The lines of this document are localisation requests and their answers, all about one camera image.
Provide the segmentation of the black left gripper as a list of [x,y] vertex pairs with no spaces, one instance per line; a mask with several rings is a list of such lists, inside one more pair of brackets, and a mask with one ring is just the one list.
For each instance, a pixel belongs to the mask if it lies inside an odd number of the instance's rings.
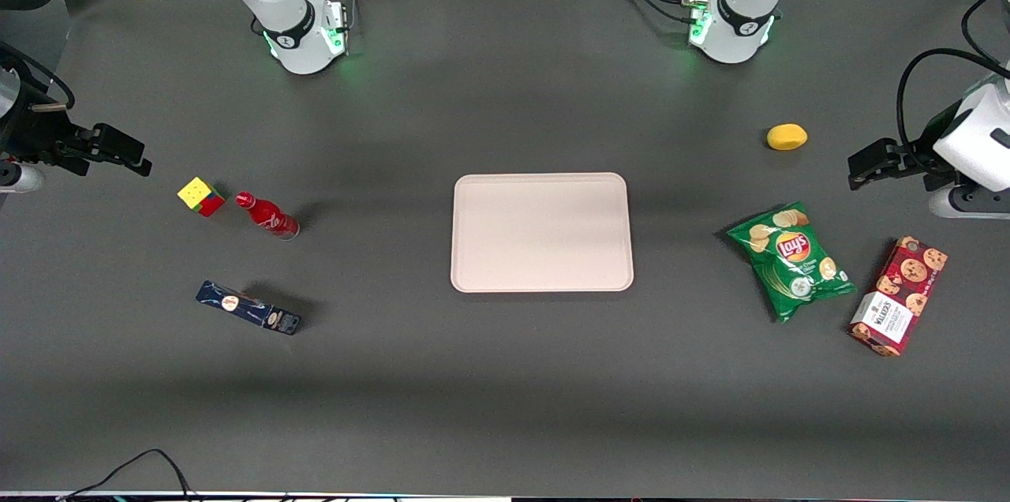
[[920,138],[910,140],[907,133],[904,107],[898,107],[898,143],[893,139],[877,139],[870,145],[848,157],[848,186],[858,190],[872,182],[894,178],[924,175],[923,186],[927,192],[935,192],[952,185],[955,188],[977,185],[956,170],[951,163],[937,153],[937,142],[944,138],[963,120],[960,116],[961,102],[954,102],[939,114],[935,114],[925,125]]

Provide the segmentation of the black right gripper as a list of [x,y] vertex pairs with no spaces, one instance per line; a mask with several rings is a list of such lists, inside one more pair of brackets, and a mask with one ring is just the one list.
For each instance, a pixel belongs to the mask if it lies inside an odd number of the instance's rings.
[[[65,110],[35,111],[50,105],[50,98],[25,82],[17,91],[4,91],[2,97],[2,152],[18,163],[46,164],[78,176],[86,176],[92,163],[107,163],[126,168],[140,176],[152,174],[152,160],[144,156],[145,145],[114,125],[97,123],[92,129],[92,149],[101,156],[90,160],[91,131],[75,125]],[[140,161],[130,164],[126,161]]]

